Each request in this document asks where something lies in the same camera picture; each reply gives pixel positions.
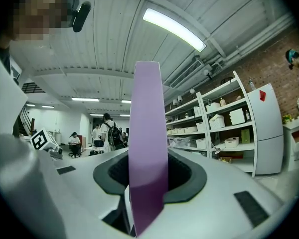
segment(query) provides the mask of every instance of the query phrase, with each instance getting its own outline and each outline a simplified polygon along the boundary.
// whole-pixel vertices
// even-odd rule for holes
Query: white robot
[[[49,152],[51,157],[62,159],[62,148],[56,143],[53,136],[45,128],[31,137],[30,143],[37,150]]]

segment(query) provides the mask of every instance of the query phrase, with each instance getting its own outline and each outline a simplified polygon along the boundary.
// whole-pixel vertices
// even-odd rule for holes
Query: white shelving unit
[[[174,136],[174,135],[193,135],[193,134],[205,134],[205,131],[196,131],[196,132],[191,132],[191,133],[173,133],[173,134],[168,134],[167,136]]]
[[[244,151],[244,150],[254,150],[255,149],[255,143],[239,143],[237,147],[235,148],[226,148],[225,143],[222,142],[220,144],[217,144],[215,147],[220,148],[222,151]]]
[[[177,114],[183,113],[183,112],[193,108],[194,106],[199,105],[200,110],[201,110],[200,116],[191,116],[189,118],[179,119],[179,120],[176,120],[173,122],[169,122],[166,125],[174,126],[176,124],[197,120],[197,119],[200,119],[200,117],[201,117],[201,119],[203,121],[204,128],[205,128],[204,131],[193,132],[193,133],[177,133],[177,134],[172,134],[172,135],[170,134],[167,137],[204,134],[204,136],[206,138],[206,150],[198,149],[195,147],[175,147],[175,146],[173,146],[173,148],[184,149],[184,150],[193,150],[193,151],[206,151],[207,157],[211,158],[212,157],[212,134],[213,133],[218,133],[221,131],[233,130],[233,129],[237,129],[237,128],[251,126],[253,129],[253,135],[254,135],[253,142],[247,143],[247,144],[240,143],[235,148],[225,148],[225,144],[223,142],[221,142],[221,143],[215,143],[216,144],[215,147],[220,148],[221,151],[250,151],[251,153],[248,153],[249,155],[244,156],[243,159],[232,159],[231,165],[234,165],[245,172],[251,172],[252,177],[254,177],[255,171],[256,171],[256,165],[257,165],[257,133],[256,133],[255,119],[254,119],[253,111],[251,109],[249,98],[247,97],[247,92],[246,92],[240,78],[238,77],[237,73],[234,71],[233,74],[234,74],[234,78],[232,80],[207,92],[206,94],[202,95],[200,92],[198,92],[198,93],[196,93],[197,97],[195,99],[165,113],[166,116],[175,116]],[[239,89],[243,92],[242,99],[234,101],[225,106],[222,106],[213,112],[206,111],[204,101],[206,101],[206,100],[213,101],[215,99],[223,97],[224,95],[229,94],[229,93],[231,93],[235,90],[239,90]],[[210,129],[208,117],[207,117],[208,115],[226,113],[229,111],[236,110],[239,107],[244,106],[244,105],[248,106],[249,114],[251,117],[250,121],[247,121],[242,124],[237,124],[237,125],[228,125],[226,127],[219,128],[219,129],[213,129],[213,130]]]
[[[209,132],[214,133],[214,132],[220,132],[220,131],[226,131],[226,130],[233,130],[233,129],[236,129],[236,128],[250,126],[252,124],[253,124],[252,121],[248,121],[248,122],[237,124],[237,125],[228,125],[226,127],[222,127],[222,128],[218,128],[218,129],[211,129],[211,130],[209,130]]]
[[[188,117],[188,118],[179,119],[179,120],[175,120],[175,121],[166,123],[166,125],[175,125],[175,124],[180,124],[180,123],[183,123],[183,122],[189,122],[189,121],[198,120],[198,119],[202,119],[202,117],[201,116],[191,116],[191,117]]]
[[[221,113],[225,113],[227,111],[237,109],[238,107],[244,105],[245,103],[246,103],[246,98],[242,98],[241,100],[232,102],[232,103],[230,103],[228,105],[221,106],[220,108],[218,108],[217,110],[215,110],[213,112],[206,112],[206,114],[221,114]]]
[[[198,106],[200,108],[200,115],[190,116],[188,118],[178,119],[178,120],[175,120],[172,122],[168,122],[168,123],[166,123],[166,126],[168,126],[168,125],[175,126],[175,125],[182,124],[184,122],[197,120],[197,122],[203,122],[204,131],[196,131],[196,132],[191,132],[191,133],[173,133],[173,134],[168,134],[167,137],[189,136],[189,135],[198,135],[198,134],[203,134],[206,137],[207,127],[206,127],[206,123],[204,120],[203,106],[201,103],[201,100],[202,100],[201,94],[198,92],[198,93],[196,93],[196,96],[197,97],[195,99],[193,99],[179,107],[176,107],[173,110],[166,112],[165,115],[166,116],[176,116],[178,114],[186,112],[189,109],[192,109],[194,106]],[[193,150],[193,151],[206,151],[207,153],[209,151],[209,148],[200,149],[200,148],[196,148],[196,147],[179,147],[179,146],[171,146],[171,147],[178,148],[178,149],[185,149],[185,150]]]
[[[255,119],[254,119],[254,115],[253,115],[253,112],[251,109],[249,98],[247,97],[247,92],[246,92],[240,78],[238,77],[237,73],[234,71],[233,74],[234,74],[234,78],[231,81],[228,81],[225,84],[207,92],[206,94],[201,95],[200,101],[203,106],[203,113],[204,113],[203,119],[206,122],[206,129],[207,129],[206,138],[208,139],[207,145],[209,146],[209,157],[211,157],[211,154],[212,154],[212,141],[211,141],[212,137],[211,137],[211,135],[213,133],[218,133],[221,131],[233,130],[233,129],[237,129],[237,128],[251,126],[253,129],[253,133],[254,133],[253,142],[248,143],[248,144],[240,143],[235,148],[225,148],[225,143],[222,142],[222,143],[216,144],[215,147],[220,148],[221,151],[253,151],[254,155],[252,157],[248,156],[248,157],[244,157],[243,159],[232,159],[231,165],[235,165],[236,167],[240,168],[241,170],[243,170],[245,172],[251,172],[252,177],[254,177],[255,171],[256,171],[256,165],[257,165],[257,133],[256,133]],[[213,112],[206,111],[205,103],[202,98],[204,98],[204,100],[208,99],[210,101],[213,101],[215,99],[219,99],[219,98],[223,97],[224,95],[229,94],[229,93],[231,93],[235,90],[239,90],[239,89],[243,92],[243,95],[244,95],[242,97],[242,99],[232,102],[230,104],[227,104],[225,106],[222,106]],[[245,123],[237,124],[237,125],[228,125],[226,127],[219,128],[219,129],[212,129],[212,130],[210,129],[207,115],[226,113],[229,111],[236,110],[239,107],[244,106],[244,105],[248,106],[251,121],[247,121]]]
[[[176,148],[176,149],[187,149],[187,150],[196,150],[196,151],[206,151],[206,149],[199,149],[199,148],[195,148],[195,147],[180,147],[180,146],[172,146],[172,148]]]

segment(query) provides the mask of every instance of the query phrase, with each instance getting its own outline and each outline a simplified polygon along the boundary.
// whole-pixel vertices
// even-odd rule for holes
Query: black rubber pad
[[[235,193],[234,196],[254,227],[269,217],[266,211],[248,191]]]
[[[73,166],[67,166],[67,167],[62,167],[62,168],[57,169],[57,171],[60,175],[74,171],[74,170],[75,170],[75,168]]]

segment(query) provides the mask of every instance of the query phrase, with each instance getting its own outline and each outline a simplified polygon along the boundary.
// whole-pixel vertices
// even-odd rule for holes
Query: bottle
[[[248,120],[251,120],[251,119],[250,119],[250,114],[249,114],[249,112],[248,112],[247,110],[246,110],[246,119],[247,119],[247,121],[248,121]]]
[[[253,83],[253,81],[251,79],[249,80],[249,85],[252,90],[256,90],[255,84]]]
[[[220,98],[220,106],[225,106],[226,105],[226,101],[223,100],[223,98]]]

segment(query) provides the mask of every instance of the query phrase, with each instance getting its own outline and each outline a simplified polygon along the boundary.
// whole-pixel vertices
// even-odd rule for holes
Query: white wall
[[[114,118],[113,121],[117,123],[118,127],[121,127],[123,132],[126,132],[126,128],[130,127],[130,119],[116,119]]]
[[[87,117],[85,114],[81,114],[79,134],[86,138],[86,146],[89,146],[92,143],[91,128],[92,122],[90,118]]]
[[[48,131],[61,132],[61,143],[67,144],[73,132],[80,134],[81,113],[74,111],[56,111],[44,109],[27,109],[34,129],[45,128]]]

